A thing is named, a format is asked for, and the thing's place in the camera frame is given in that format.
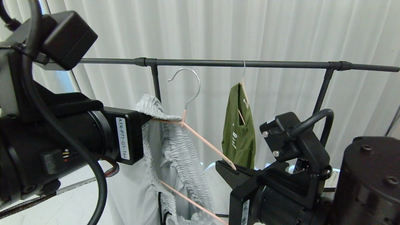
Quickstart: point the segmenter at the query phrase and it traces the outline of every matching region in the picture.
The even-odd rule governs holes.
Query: horizontal rod
[[[399,72],[396,66],[352,64],[349,62],[290,62],[290,61],[245,61],[246,67],[263,68],[310,68],[334,70],[373,70]],[[154,59],[154,58],[83,58],[80,63],[130,64],[138,66],[227,66],[243,67],[242,60],[193,60],[193,59]]]

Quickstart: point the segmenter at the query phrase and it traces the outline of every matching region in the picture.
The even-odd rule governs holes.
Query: hanger hook
[[[244,79],[244,72],[246,71],[246,63],[244,62],[244,60],[242,60],[242,61],[243,61],[243,67],[244,67],[242,79]]]
[[[197,81],[199,81],[199,88],[198,88],[198,90],[197,90],[197,93],[195,94],[195,96],[193,96],[193,97],[186,103],[186,106],[185,106],[185,110],[186,110],[187,107],[188,107],[188,105],[189,105],[189,103],[190,103],[191,101],[193,101],[193,100],[199,95],[199,93],[200,93],[200,88],[201,88],[201,83],[200,83],[200,78],[199,78],[199,76],[197,75],[197,73],[196,73],[194,70],[189,69],[189,68],[180,68],[180,69],[174,74],[174,76],[173,76],[171,79],[168,79],[168,82],[172,81],[172,80],[175,78],[175,76],[176,76],[180,71],[182,71],[182,70],[190,70],[190,71],[191,71],[192,73],[194,73],[194,75],[197,77]]]

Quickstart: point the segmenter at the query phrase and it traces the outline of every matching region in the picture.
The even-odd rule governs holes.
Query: white label
[[[244,204],[243,204],[243,210],[242,210],[242,225],[247,225],[247,219],[249,216],[249,205],[250,205],[250,199],[247,200]]]
[[[117,122],[117,131],[118,131],[118,140],[120,144],[121,158],[129,160],[130,159],[129,146],[128,146],[125,119],[116,117],[115,120]]]

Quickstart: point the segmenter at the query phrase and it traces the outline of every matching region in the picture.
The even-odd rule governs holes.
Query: green shirt
[[[243,116],[244,124],[238,109]],[[222,150],[233,163],[254,169],[256,137],[253,117],[240,83],[233,86],[229,93]]]

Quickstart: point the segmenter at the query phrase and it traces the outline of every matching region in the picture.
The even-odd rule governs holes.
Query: white backdrop
[[[13,17],[22,20],[30,17],[25,0],[5,2]],[[51,13],[77,11],[99,35],[86,58],[345,60],[400,65],[400,1],[397,0],[48,0],[47,3],[46,10]],[[7,33],[4,28],[0,31],[0,37],[4,38]],[[179,68],[158,68],[163,105],[174,115],[181,115],[185,102],[197,88],[196,80],[185,72],[167,83]],[[199,74],[202,89],[188,107],[187,123],[220,148],[229,90],[241,81],[243,68],[192,69]],[[154,94],[150,68],[81,64],[73,72],[81,91],[106,106],[132,109],[143,94]],[[323,75],[324,70],[312,69],[246,69],[246,91],[256,126],[257,167],[273,161],[258,126],[288,111],[295,112],[300,120],[310,116]],[[354,137],[386,134],[400,105],[399,87],[398,73],[356,70],[334,73],[322,105],[335,112],[326,146],[334,167],[340,167],[343,150]],[[314,129],[318,135],[322,125],[320,122]],[[206,145],[194,140],[204,165],[218,160]],[[90,209],[85,217],[89,218],[91,212]]]

